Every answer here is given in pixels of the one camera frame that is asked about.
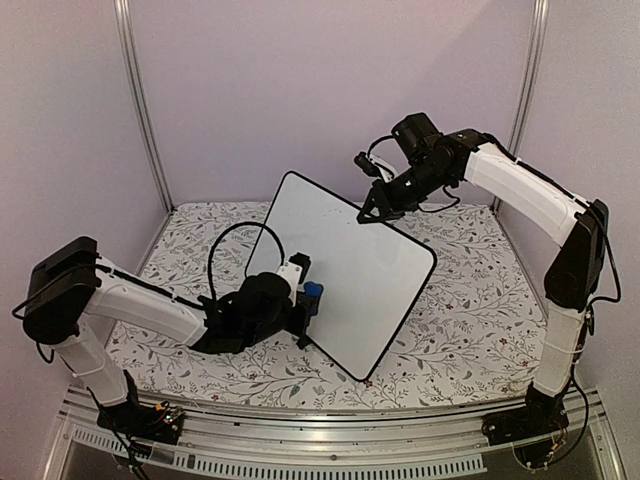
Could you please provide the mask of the white whiteboard black frame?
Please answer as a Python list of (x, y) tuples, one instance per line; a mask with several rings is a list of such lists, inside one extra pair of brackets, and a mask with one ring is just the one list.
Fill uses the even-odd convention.
[(245, 272), (273, 271), (282, 256), (308, 255), (307, 278), (324, 291), (307, 335), (351, 378), (364, 382), (408, 319), (437, 257), (392, 225), (358, 223), (358, 213), (357, 205), (287, 172)]

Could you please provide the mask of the blue whiteboard eraser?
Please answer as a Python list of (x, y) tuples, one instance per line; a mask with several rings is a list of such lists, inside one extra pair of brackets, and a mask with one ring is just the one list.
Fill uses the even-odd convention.
[(303, 285), (303, 292), (307, 297), (319, 300), (324, 292), (324, 286), (320, 283), (308, 281)]

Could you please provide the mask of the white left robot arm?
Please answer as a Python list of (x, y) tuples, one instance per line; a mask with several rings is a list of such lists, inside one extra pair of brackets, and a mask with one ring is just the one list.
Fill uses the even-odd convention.
[(190, 301), (119, 269), (98, 253), (96, 240), (80, 236), (33, 268), (16, 313), (31, 340), (51, 347), (99, 404), (110, 407), (111, 419), (138, 434), (148, 426), (148, 412), (131, 398), (131, 382), (94, 332), (98, 320), (150, 330), (205, 355), (239, 354), (281, 331), (306, 346), (324, 293), (307, 280), (310, 266), (310, 258), (297, 253), (275, 272), (246, 277), (234, 292)]

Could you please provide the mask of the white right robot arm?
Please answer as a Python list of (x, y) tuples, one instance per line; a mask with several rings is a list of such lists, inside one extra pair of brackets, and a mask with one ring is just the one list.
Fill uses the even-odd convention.
[(523, 407), (516, 421), (524, 435), (539, 435), (555, 420), (555, 406), (547, 398), (560, 397), (571, 380), (587, 318), (600, 299), (600, 274), (612, 261), (607, 206), (565, 189), (489, 133), (463, 129), (444, 134), (426, 114), (415, 113), (387, 137), (396, 142), (408, 168), (393, 172), (371, 149), (355, 156), (355, 164), (373, 180), (359, 223), (400, 219), (419, 210), (433, 192), (468, 182), (524, 215), (557, 246), (543, 282), (548, 304), (545, 344), (527, 392), (540, 397)]

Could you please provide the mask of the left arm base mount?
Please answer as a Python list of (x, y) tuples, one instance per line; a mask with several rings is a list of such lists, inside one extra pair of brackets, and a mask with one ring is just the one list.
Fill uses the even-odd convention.
[(185, 412), (181, 407), (164, 401), (155, 406), (144, 406), (127, 400), (119, 405), (105, 407), (98, 403), (100, 427), (130, 438), (177, 445), (182, 434)]

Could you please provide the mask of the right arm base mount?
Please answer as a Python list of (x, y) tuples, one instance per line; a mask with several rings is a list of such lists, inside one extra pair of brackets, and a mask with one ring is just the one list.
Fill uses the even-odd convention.
[(494, 446), (550, 434), (568, 425), (561, 397), (531, 390), (523, 406), (485, 415), (481, 432)]

